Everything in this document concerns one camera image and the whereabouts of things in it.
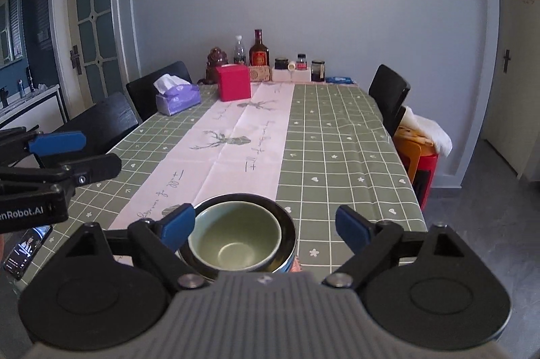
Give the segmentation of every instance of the white tissue paper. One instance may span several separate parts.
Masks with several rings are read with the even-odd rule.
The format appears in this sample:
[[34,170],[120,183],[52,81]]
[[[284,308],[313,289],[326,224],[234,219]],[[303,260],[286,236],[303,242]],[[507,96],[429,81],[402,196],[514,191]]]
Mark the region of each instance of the white tissue paper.
[[400,125],[409,129],[415,129],[423,133],[426,138],[429,138],[435,144],[435,151],[443,156],[450,155],[452,151],[452,140],[448,134],[442,130],[435,121],[425,119],[419,115],[412,113],[409,106],[405,106],[405,114]]
[[177,77],[177,76],[171,76],[170,74],[163,74],[159,79],[157,79],[154,82],[155,88],[158,90],[158,92],[163,95],[167,92],[167,90],[171,89],[172,87],[178,86],[178,85],[186,85],[191,84],[187,80],[184,80],[183,78]]

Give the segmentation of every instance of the green bowl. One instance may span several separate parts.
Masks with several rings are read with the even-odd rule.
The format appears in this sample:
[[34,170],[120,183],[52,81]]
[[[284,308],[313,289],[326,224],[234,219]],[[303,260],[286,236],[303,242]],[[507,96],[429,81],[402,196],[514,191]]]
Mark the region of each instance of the green bowl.
[[281,244],[281,227],[266,208],[229,201],[199,213],[188,238],[193,255],[217,270],[250,271],[268,264]]

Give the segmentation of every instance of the gray tile floor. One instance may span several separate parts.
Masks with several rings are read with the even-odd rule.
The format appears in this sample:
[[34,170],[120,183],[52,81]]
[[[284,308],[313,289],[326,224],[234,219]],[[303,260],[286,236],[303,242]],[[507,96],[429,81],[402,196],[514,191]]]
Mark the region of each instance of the gray tile floor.
[[[451,225],[510,292],[514,310],[499,342],[511,357],[540,358],[540,189],[520,184],[480,141],[459,195],[429,199],[425,218]],[[13,286],[1,272],[0,358],[17,359],[29,346]]]

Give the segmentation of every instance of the phone screen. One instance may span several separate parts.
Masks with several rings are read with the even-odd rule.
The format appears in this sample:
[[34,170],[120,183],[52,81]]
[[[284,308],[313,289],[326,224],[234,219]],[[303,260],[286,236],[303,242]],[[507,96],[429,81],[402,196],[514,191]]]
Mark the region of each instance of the phone screen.
[[16,280],[20,280],[51,231],[51,225],[35,227],[26,231],[11,254],[5,259],[4,269]]

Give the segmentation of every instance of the beige door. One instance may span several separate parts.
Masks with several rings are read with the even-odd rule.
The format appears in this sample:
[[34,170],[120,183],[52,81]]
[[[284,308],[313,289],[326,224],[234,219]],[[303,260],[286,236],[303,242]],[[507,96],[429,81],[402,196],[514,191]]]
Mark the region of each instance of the beige door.
[[123,92],[112,26],[111,0],[67,0],[72,41],[85,108]]
[[[510,60],[504,67],[506,52]],[[483,137],[520,177],[540,128],[540,0],[501,0],[493,86]]]

